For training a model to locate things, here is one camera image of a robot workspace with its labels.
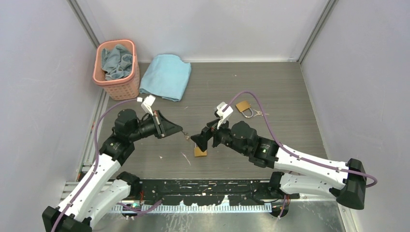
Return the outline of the small silver key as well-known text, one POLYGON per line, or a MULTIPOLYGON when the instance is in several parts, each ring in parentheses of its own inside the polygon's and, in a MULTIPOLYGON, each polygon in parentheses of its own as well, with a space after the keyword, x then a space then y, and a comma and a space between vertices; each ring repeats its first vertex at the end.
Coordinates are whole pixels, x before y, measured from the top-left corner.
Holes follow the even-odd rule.
POLYGON ((190 135, 187 132, 182 131, 184 138, 189 141, 190 140, 190 135))

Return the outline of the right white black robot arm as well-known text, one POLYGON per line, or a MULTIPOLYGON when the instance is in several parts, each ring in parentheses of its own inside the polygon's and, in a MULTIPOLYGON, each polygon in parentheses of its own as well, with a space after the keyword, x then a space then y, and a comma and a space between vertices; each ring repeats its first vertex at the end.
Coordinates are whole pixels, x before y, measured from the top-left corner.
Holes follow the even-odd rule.
POLYGON ((191 140, 203 152, 212 140, 212 147, 224 145, 248 157, 255 166, 276 168, 268 186, 273 198, 307 193, 334 198, 351 209, 364 209, 367 177, 361 161, 328 160, 299 152, 259 136, 244 121, 232 127, 228 123, 217 124, 217 120, 207 123, 199 134, 191 136, 191 140))

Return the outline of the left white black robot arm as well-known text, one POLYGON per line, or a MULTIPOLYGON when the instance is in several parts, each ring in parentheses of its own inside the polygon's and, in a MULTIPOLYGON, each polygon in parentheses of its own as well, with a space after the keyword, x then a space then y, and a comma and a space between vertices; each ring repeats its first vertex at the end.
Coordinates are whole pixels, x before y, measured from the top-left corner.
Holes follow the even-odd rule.
POLYGON ((140 196, 139 177, 122 172, 111 186, 102 190, 108 180, 135 150, 134 142, 155 136, 162 139, 183 130, 167 120, 160 111, 139 119, 132 109, 118 113, 112 134, 103 142, 97 157, 74 190, 56 207, 42 214, 47 232, 90 232, 117 203, 140 196))

